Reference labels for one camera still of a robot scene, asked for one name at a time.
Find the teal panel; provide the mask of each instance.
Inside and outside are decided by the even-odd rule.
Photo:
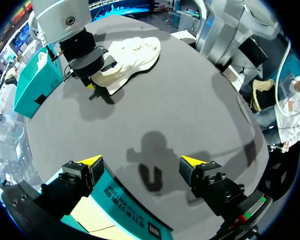
[[[141,240],[172,240],[169,229],[141,209],[115,182],[107,169],[91,195],[95,202],[132,237]]]
[[[276,70],[269,77],[267,77],[266,80],[268,80],[268,79],[276,80],[277,73],[278,73],[278,70]],[[280,78],[279,78],[279,84],[282,81],[284,81],[291,73],[295,77],[300,76],[300,60],[298,59],[298,57],[294,53],[291,53],[286,58],[286,60],[283,64],[281,74],[280,74]]]
[[[49,56],[45,66],[38,71],[38,55],[41,52],[47,53],[47,49],[41,48],[22,70],[15,92],[13,110],[27,118],[32,118],[40,107],[35,100],[41,94],[49,96],[63,78],[59,59],[52,62]]]
[[[85,230],[71,215],[64,215],[63,218],[61,218],[61,222],[67,224],[70,227],[73,227],[74,229],[89,234],[87,230]]]

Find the black bolt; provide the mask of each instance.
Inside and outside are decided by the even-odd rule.
[[[213,184],[214,181],[215,181],[215,179],[214,179],[212,176],[210,176],[210,177],[208,178],[208,180],[209,180],[209,183],[210,183],[210,184]]]
[[[227,199],[230,198],[230,197],[231,197],[231,192],[226,191],[226,192],[225,192],[225,197],[226,197]]]
[[[221,173],[220,173],[220,176],[221,176],[221,179],[222,179],[222,180],[226,179],[226,174],[225,174],[224,172],[221,172]]]
[[[251,228],[252,232],[256,233],[258,232],[258,226],[257,225],[254,225],[252,228]]]
[[[245,185],[242,184],[242,183],[240,183],[238,186],[239,186],[240,190],[244,190],[245,189]]]

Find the screen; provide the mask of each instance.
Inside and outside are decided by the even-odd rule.
[[[110,15],[129,15],[146,13],[150,11],[151,0],[90,0],[90,13],[92,22]]]
[[[242,43],[239,49],[256,68],[268,59],[266,53],[251,37]]]

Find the person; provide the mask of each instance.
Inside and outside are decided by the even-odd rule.
[[[292,95],[283,99],[279,105],[284,113],[293,115],[300,111],[300,76],[291,81],[289,90]],[[273,105],[254,113],[254,116],[268,146],[283,143],[282,152],[287,152],[300,141],[300,114],[287,117],[280,112],[277,105]]]
[[[14,84],[15,86],[17,86],[17,84],[18,84],[18,81],[16,79],[17,71],[18,71],[18,68],[16,66],[14,66],[6,72],[6,75],[4,78],[4,83],[6,85]]]

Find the monitor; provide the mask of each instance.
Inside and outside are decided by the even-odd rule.
[[[252,37],[249,37],[244,43],[242,43],[239,50],[256,68],[268,59],[267,54]]]

